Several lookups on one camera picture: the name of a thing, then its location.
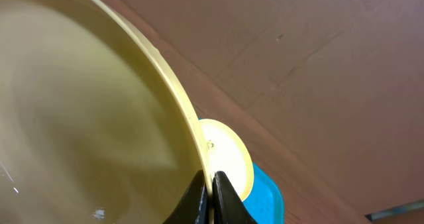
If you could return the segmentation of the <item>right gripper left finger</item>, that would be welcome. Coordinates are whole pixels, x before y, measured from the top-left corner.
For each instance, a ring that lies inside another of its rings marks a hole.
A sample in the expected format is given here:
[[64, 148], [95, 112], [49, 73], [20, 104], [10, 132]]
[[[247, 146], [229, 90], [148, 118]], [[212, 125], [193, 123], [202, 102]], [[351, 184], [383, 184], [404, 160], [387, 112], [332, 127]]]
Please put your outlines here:
[[207, 224], [208, 199], [204, 173], [199, 170], [164, 224]]

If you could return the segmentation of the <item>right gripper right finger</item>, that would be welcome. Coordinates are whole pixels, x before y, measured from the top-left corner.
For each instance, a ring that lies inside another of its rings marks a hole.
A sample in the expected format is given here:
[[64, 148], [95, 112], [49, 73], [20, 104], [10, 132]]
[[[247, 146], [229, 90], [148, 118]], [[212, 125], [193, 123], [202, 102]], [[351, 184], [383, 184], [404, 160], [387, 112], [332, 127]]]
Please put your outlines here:
[[214, 224], [257, 224], [223, 171], [213, 179]]

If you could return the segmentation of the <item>yellow plate with small stain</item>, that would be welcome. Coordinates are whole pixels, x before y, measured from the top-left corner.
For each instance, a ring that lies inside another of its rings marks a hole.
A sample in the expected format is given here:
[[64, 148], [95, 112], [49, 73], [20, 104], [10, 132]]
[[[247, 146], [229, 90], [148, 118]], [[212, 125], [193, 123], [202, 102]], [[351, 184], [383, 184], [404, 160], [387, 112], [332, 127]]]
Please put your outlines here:
[[165, 222], [202, 168], [171, 75], [100, 0], [1, 0], [1, 222]]

